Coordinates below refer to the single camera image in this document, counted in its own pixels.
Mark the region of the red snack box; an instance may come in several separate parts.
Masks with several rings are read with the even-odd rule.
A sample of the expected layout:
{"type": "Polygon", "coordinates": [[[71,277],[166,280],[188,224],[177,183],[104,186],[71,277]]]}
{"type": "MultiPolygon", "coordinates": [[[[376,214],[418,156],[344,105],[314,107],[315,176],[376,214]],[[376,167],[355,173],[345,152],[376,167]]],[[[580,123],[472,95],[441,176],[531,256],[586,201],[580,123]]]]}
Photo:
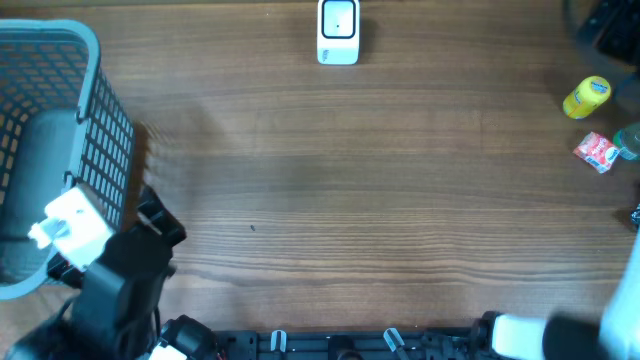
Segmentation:
{"type": "Polygon", "coordinates": [[[573,153],[598,173],[603,174],[611,169],[620,149],[603,135],[590,132],[573,150],[573,153]]]}

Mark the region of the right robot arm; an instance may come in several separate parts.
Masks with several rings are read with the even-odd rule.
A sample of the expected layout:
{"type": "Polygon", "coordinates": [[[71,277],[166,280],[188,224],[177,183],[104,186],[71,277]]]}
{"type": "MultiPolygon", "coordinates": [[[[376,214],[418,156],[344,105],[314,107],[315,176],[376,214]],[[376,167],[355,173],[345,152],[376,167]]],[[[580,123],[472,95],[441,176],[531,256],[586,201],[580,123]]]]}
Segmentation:
{"type": "MultiPolygon", "coordinates": [[[[563,3],[564,23],[580,53],[618,80],[622,66],[639,80],[639,3],[596,1],[579,18],[563,3]]],[[[597,323],[567,313],[547,319],[487,312],[469,332],[469,349],[501,359],[637,359],[639,357],[639,242],[597,323]]]]}

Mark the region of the colourful tin can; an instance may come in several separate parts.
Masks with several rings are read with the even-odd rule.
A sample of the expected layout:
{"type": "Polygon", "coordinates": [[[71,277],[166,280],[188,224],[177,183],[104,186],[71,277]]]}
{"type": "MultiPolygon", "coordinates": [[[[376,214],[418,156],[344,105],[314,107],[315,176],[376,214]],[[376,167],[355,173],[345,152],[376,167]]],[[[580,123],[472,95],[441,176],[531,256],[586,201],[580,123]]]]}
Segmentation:
{"type": "Polygon", "coordinates": [[[640,155],[640,123],[631,124],[616,132],[613,142],[619,148],[619,156],[625,160],[638,161],[640,155]]]}

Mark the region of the black red snack packet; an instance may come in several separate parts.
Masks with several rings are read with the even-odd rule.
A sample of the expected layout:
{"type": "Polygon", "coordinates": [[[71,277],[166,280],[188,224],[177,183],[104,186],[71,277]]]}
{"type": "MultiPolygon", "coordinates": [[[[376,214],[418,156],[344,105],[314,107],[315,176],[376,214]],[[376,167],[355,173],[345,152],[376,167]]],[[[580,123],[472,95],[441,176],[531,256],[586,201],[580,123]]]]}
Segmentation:
{"type": "Polygon", "coordinates": [[[632,225],[638,229],[640,226],[640,205],[637,206],[630,214],[630,220],[632,225]]]}

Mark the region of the yellow lidded jar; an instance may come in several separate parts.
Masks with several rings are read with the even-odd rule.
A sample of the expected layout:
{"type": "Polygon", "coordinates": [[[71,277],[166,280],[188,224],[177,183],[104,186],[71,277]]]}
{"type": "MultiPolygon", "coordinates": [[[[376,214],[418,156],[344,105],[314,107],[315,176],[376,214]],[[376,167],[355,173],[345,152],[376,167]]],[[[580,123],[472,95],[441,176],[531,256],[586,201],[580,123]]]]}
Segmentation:
{"type": "Polygon", "coordinates": [[[611,96],[612,86],[601,76],[585,78],[563,101],[564,113],[572,119],[584,119],[611,96]]]}

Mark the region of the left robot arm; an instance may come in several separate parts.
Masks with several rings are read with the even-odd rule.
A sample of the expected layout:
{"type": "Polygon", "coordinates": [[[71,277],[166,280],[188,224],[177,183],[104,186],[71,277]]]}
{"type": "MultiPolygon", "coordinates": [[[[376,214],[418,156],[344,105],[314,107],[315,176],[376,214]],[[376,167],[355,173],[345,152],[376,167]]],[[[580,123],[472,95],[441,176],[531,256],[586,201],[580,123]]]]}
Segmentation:
{"type": "Polygon", "coordinates": [[[117,232],[93,191],[76,186],[44,208],[28,236],[53,246],[49,277],[78,289],[60,310],[7,351],[9,359],[220,359],[217,336],[182,315],[160,321],[159,301],[174,275],[173,249],[184,226],[149,186],[141,190],[141,220],[117,232]]]}

